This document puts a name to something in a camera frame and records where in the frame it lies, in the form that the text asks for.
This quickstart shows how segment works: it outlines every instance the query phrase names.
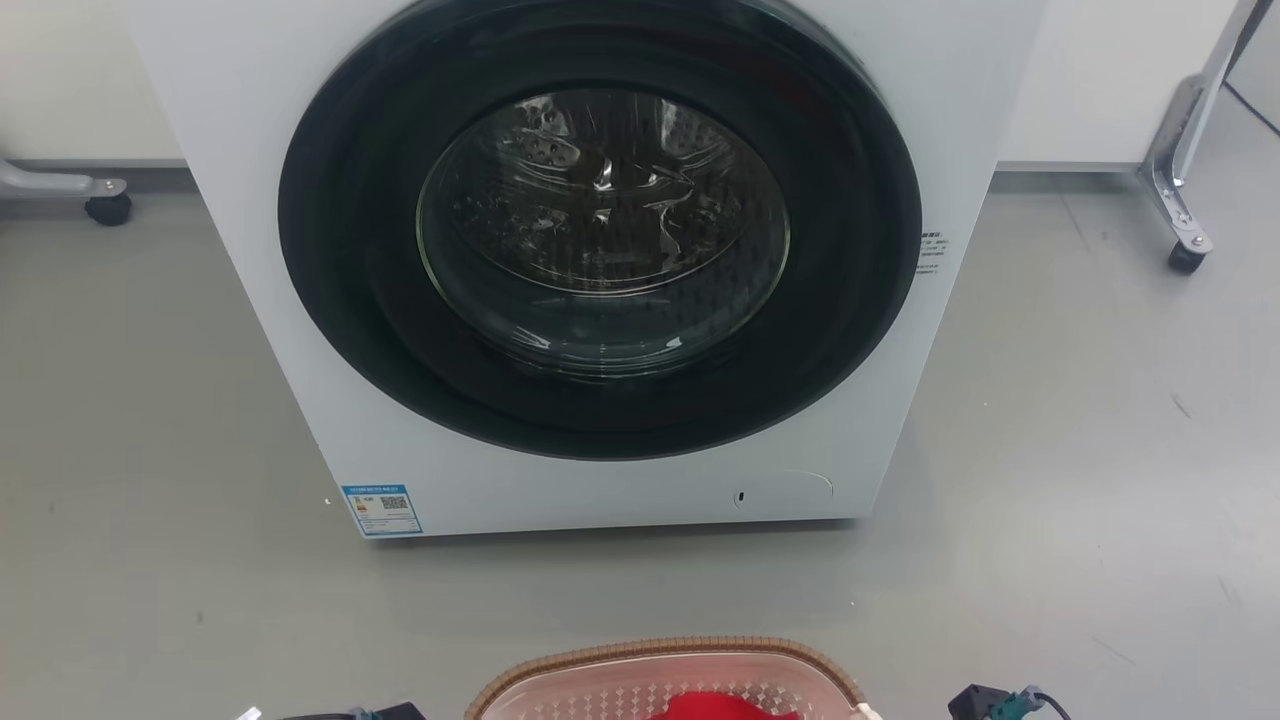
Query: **washing machine door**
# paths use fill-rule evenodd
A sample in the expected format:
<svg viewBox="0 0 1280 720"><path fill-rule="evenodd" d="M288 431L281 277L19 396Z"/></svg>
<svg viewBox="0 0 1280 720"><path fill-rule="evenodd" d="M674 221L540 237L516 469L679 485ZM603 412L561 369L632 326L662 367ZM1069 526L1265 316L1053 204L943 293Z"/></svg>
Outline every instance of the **washing machine door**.
<svg viewBox="0 0 1280 720"><path fill-rule="evenodd" d="M690 452L845 379L906 296L897 128L758 0L444 0L301 120L280 241L308 313L412 410L512 448Z"/></svg>

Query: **washing machine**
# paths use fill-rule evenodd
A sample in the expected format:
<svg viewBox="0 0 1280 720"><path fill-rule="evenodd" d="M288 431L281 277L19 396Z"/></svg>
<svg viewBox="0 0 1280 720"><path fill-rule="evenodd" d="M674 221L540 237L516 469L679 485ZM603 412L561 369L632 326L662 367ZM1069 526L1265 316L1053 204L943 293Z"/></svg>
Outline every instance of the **washing machine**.
<svg viewBox="0 0 1280 720"><path fill-rule="evenodd" d="M870 512L1042 5L137 0L129 27L389 538Z"/></svg>

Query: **caster wheel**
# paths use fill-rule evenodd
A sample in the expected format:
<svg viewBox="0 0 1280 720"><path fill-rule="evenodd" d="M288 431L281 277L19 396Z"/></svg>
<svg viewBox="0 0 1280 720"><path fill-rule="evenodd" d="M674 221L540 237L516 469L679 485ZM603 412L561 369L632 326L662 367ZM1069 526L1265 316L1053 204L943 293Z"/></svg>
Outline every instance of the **caster wheel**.
<svg viewBox="0 0 1280 720"><path fill-rule="evenodd" d="M1169 254L1169 266L1185 275L1194 273L1203 261L1204 255L1187 250L1180 242L1175 245L1174 251Z"/></svg>
<svg viewBox="0 0 1280 720"><path fill-rule="evenodd" d="M88 217L109 228L128 222L131 208L133 208L133 201L123 192L111 197L90 197L84 202L84 211L88 213Z"/></svg>

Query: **gray floor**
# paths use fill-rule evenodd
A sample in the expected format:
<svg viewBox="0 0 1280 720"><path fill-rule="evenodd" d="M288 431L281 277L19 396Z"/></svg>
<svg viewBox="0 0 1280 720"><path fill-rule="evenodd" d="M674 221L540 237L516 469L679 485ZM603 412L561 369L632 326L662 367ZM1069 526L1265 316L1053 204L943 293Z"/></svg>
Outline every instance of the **gray floor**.
<svg viewBox="0 0 1280 720"><path fill-rule="evenodd" d="M970 682L1078 720L1275 716L1280 140L1225 99L1194 278L1119 177L1001 177L873 518L361 541L198 196L0 208L0 707L229 720L532 656L777 634L888 720Z"/></svg>

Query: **basket rim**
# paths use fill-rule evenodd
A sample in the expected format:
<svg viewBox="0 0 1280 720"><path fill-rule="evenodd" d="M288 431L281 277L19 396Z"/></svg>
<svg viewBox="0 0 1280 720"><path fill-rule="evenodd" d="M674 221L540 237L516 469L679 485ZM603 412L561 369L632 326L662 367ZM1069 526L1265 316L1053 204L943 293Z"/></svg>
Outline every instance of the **basket rim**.
<svg viewBox="0 0 1280 720"><path fill-rule="evenodd" d="M754 652L762 655L781 655L792 660L799 660L814 670L822 673L849 701L850 707L858 707L867 702L861 689L849 673L836 665L829 657L813 650L806 644L783 638L769 637L733 637L733 635L690 635L678 638L658 638L649 641L636 641L626 643L603 644L584 650L573 650L557 655L548 655L536 660L530 660L516 665L502 675L494 678L467 707L465 720L480 720L489 706L518 683L561 670L572 670L611 662L614 660L634 660L640 657L658 657L663 655L690 655L690 653L718 653L718 652Z"/></svg>

